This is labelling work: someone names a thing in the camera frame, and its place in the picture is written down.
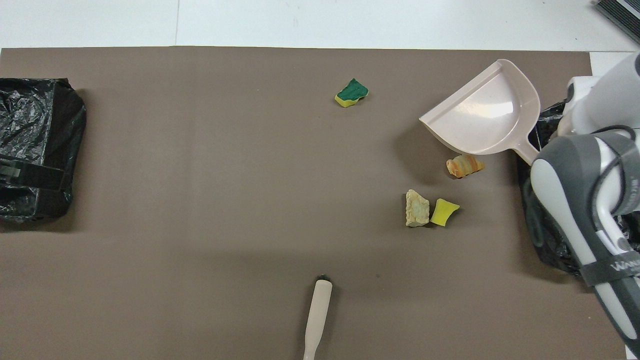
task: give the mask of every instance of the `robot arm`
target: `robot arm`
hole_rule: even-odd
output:
[[[602,127],[616,126],[593,133]],[[602,79],[573,78],[559,135],[531,167],[533,190],[559,224],[580,272],[640,355],[640,254],[613,219],[640,206],[640,54]]]

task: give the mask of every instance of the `trash bag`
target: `trash bag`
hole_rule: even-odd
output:
[[[529,141],[538,150],[542,149],[552,134],[556,131],[558,123],[563,116],[565,101],[561,101],[540,113],[538,122],[529,133]],[[522,196],[525,221],[529,232],[529,239],[540,261],[551,265],[564,272],[580,277],[578,262],[573,258],[571,249],[567,245],[568,240],[560,226],[551,214],[540,204],[531,187],[529,174],[531,167],[518,158],[518,182]],[[640,212],[614,217],[624,237],[635,251],[640,250]]]
[[[71,205],[84,102],[66,79],[0,79],[0,220],[58,218]]]

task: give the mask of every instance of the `beige dustpan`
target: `beige dustpan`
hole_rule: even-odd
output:
[[[529,79],[500,59],[420,121],[456,152],[485,155],[513,149],[531,164],[538,150],[527,137],[539,114],[540,98]]]

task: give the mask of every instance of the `yellow sponge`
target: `yellow sponge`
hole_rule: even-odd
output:
[[[446,201],[445,199],[438,199],[436,200],[436,209],[433,210],[431,222],[444,226],[447,223],[449,216],[451,216],[451,214],[453,214],[457,209],[460,209],[460,205]]]

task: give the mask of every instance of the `sponge piece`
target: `sponge piece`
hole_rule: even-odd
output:
[[[409,227],[426,225],[429,222],[429,201],[415,190],[406,192],[406,223]]]
[[[433,210],[431,222],[444,226],[447,223],[449,216],[451,216],[451,214],[453,214],[457,209],[460,209],[460,205],[446,201],[445,199],[438,199],[436,200],[436,209]]]
[[[342,89],[336,96],[335,100],[343,108],[354,105],[358,100],[369,95],[369,89],[360,84],[355,78],[351,79],[349,84]]]

